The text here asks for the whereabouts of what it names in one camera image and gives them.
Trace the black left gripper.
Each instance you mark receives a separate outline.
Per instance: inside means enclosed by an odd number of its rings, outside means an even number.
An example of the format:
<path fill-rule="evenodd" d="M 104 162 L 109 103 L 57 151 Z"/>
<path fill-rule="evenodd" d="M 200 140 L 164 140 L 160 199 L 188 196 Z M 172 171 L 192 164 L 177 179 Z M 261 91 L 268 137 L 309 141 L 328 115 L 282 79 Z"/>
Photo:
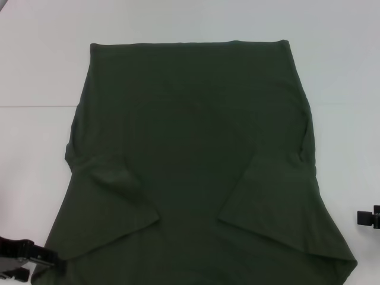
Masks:
<path fill-rule="evenodd" d="M 1 237 L 1 280 L 28 282 L 30 270 L 22 266 L 28 262 L 46 267 L 57 267 L 60 259 L 56 251 L 37 246 L 31 240 L 11 240 Z"/>

